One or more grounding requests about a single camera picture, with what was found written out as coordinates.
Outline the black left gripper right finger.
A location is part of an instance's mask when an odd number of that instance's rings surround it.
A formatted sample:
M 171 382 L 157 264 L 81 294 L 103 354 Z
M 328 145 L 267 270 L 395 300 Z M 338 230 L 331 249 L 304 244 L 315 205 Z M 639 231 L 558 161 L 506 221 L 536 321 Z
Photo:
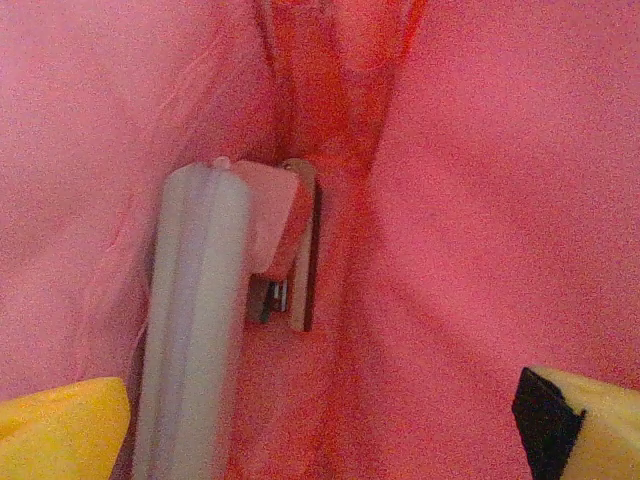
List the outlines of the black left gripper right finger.
M 525 368 L 512 413 L 533 480 L 640 480 L 640 391 Z

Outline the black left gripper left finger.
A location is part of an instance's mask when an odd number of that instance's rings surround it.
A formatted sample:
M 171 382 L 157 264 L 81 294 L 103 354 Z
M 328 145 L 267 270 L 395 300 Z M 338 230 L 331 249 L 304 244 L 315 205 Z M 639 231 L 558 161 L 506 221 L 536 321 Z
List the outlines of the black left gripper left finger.
M 117 377 L 0 402 L 0 480 L 109 480 L 129 422 Z

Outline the mint green pencil case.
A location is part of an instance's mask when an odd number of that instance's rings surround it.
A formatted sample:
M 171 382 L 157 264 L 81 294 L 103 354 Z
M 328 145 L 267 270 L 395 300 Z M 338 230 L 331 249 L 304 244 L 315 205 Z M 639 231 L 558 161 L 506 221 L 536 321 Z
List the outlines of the mint green pencil case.
M 248 286 L 250 189 L 192 164 L 162 195 L 132 480 L 222 480 Z

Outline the pink backpack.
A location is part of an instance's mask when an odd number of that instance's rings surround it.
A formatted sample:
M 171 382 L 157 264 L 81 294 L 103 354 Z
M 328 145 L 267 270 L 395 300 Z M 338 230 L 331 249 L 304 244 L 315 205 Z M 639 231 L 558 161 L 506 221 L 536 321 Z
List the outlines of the pink backpack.
M 224 480 L 530 480 L 523 367 L 640 389 L 640 0 L 0 0 L 0 401 L 134 380 L 163 181 L 219 156 L 323 191 Z

